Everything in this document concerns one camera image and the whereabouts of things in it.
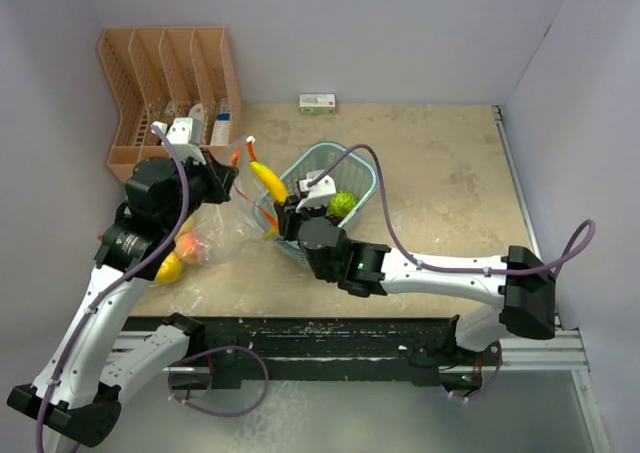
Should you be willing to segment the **yellow banana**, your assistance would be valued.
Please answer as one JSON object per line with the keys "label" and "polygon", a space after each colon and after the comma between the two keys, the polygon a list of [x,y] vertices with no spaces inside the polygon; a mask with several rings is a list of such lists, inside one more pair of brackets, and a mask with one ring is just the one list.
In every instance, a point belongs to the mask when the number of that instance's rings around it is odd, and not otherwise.
{"label": "yellow banana", "polygon": [[289,196],[285,183],[267,165],[259,161],[251,161],[249,165],[272,198],[277,202],[284,203]]}

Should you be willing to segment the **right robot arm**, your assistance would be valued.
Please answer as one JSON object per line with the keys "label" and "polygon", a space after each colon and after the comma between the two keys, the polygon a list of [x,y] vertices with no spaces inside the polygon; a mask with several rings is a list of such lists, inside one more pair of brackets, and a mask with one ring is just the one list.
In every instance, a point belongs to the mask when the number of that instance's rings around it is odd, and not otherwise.
{"label": "right robot arm", "polygon": [[316,279],[361,298],[427,293],[480,303],[451,320],[444,349],[452,362],[467,364],[509,337],[554,338],[556,279],[530,249],[484,258],[404,253],[354,240],[324,208],[299,203],[296,195],[275,202],[279,233],[298,244]]}

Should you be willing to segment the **peach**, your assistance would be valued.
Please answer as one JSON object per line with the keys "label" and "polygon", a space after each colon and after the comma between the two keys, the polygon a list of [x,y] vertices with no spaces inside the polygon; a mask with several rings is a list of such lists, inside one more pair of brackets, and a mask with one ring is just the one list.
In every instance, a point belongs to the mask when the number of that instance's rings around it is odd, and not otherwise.
{"label": "peach", "polygon": [[176,239],[174,251],[182,262],[189,265],[203,265],[206,262],[205,243],[193,231]]}

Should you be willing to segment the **green white small box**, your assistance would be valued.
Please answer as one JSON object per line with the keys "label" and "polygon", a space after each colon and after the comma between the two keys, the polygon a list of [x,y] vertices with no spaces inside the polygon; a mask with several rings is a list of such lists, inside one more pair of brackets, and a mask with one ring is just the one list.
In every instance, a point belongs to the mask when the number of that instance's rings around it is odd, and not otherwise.
{"label": "green white small box", "polygon": [[336,111],[336,97],[334,94],[300,94],[298,110],[302,115],[334,114]]}

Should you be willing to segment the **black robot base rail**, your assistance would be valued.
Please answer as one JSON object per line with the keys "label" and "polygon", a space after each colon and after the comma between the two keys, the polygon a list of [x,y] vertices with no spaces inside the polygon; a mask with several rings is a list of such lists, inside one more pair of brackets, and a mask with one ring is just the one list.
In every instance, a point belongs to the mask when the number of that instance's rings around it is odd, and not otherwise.
{"label": "black robot base rail", "polygon": [[172,323],[195,335],[189,356],[205,359],[170,365],[183,375],[210,374],[214,389],[237,389],[245,381],[403,382],[476,391],[511,346],[505,338],[480,353],[447,348],[451,320],[383,318],[186,318],[131,317],[114,354],[133,349],[160,326]]}

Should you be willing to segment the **white blue box in organizer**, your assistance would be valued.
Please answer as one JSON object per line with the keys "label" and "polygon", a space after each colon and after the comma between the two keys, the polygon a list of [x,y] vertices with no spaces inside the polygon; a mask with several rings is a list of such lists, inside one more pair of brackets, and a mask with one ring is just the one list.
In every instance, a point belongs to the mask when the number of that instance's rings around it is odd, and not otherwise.
{"label": "white blue box in organizer", "polygon": [[221,98],[219,102],[219,110],[216,115],[212,135],[210,139],[211,146],[225,146],[229,144],[231,131],[231,108],[228,98]]}

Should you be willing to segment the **green custard apple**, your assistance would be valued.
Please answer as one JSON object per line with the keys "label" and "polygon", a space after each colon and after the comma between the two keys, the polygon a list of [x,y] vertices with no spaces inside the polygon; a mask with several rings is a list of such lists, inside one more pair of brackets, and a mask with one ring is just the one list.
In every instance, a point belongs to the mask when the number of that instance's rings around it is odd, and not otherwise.
{"label": "green custard apple", "polygon": [[327,210],[331,216],[338,218],[346,218],[350,212],[357,206],[358,197],[348,190],[337,192],[330,200]]}

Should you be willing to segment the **pink desk organizer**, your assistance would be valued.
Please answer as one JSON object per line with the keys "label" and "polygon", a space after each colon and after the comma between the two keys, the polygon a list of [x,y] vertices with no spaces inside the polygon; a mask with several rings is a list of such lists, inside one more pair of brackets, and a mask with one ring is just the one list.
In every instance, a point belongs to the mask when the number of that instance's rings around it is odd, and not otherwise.
{"label": "pink desk organizer", "polygon": [[168,155],[150,125],[185,116],[196,103],[205,108],[203,147],[227,146],[210,145],[221,98],[231,108],[229,144],[241,136],[243,99],[225,27],[107,28],[98,53],[120,113],[107,160],[120,182],[139,161]]}

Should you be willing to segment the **yellow apple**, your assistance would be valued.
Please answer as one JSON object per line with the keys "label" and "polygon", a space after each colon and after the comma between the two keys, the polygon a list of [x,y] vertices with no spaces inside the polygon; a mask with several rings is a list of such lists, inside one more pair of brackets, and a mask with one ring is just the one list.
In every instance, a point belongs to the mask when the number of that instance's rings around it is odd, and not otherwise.
{"label": "yellow apple", "polygon": [[175,252],[171,252],[162,262],[154,278],[155,283],[170,284],[183,273],[183,262]]}

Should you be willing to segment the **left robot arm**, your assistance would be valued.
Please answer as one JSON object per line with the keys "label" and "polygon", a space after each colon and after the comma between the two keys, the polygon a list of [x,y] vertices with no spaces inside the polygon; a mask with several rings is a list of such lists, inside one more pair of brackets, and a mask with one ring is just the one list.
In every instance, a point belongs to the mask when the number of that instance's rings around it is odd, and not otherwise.
{"label": "left robot arm", "polygon": [[32,383],[12,388],[10,408],[36,422],[36,449],[49,428],[76,445],[95,447],[113,430],[124,404],[161,368],[202,360],[202,325],[163,324],[115,365],[106,361],[129,314],[175,247],[185,220],[204,203],[222,204],[238,170],[206,149],[180,158],[140,161],[125,199],[103,234],[82,302],[55,354]]}

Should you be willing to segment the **white bottle in organizer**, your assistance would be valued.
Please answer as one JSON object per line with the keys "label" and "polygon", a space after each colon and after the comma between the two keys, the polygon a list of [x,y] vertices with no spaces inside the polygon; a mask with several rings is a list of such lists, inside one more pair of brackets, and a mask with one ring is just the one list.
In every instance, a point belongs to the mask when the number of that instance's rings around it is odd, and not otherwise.
{"label": "white bottle in organizer", "polygon": [[189,112],[191,119],[191,130],[195,136],[202,136],[205,130],[205,108],[202,103],[194,104]]}

